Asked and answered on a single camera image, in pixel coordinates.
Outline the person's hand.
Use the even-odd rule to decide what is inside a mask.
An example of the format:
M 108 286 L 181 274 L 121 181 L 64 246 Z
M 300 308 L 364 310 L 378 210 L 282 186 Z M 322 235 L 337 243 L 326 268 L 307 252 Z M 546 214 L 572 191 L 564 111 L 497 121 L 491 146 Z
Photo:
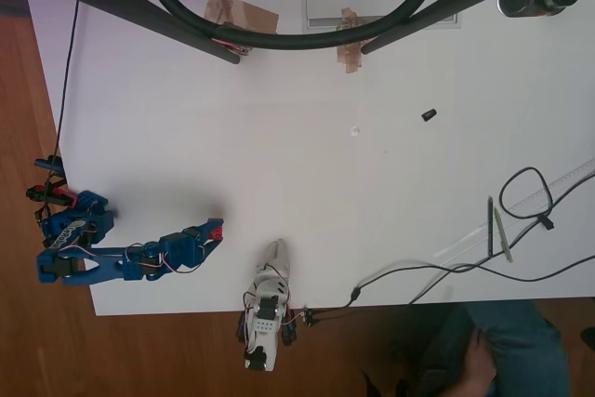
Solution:
M 474 329 L 469 337 L 457 386 L 461 396 L 485 396 L 496 377 L 496 366 L 483 332 Z

